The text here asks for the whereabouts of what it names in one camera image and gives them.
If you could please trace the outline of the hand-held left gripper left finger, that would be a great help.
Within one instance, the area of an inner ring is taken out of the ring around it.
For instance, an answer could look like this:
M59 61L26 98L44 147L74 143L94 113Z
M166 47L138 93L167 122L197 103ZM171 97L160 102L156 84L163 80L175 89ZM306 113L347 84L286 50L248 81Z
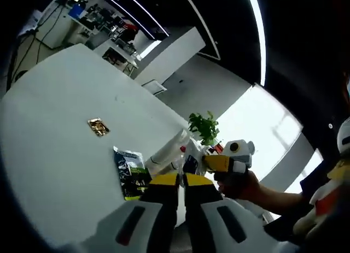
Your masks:
M169 252L177 222L179 175L158 175L139 200L101 220L94 252Z

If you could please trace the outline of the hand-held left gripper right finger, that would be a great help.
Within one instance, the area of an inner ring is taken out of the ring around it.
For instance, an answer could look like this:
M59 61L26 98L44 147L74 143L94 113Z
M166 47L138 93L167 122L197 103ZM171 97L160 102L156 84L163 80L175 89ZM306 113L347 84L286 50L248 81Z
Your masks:
M183 175L186 224L193 252L269 252L261 221L236 201L223 198L204 176Z

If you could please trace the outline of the person's right hand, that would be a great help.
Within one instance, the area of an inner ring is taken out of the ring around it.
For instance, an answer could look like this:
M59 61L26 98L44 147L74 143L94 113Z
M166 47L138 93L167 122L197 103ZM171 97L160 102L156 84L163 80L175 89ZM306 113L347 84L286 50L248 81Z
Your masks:
M251 170L243 175L217 172L214 180L218 183L219 192L226 198L253 202L262 194L258 178Z

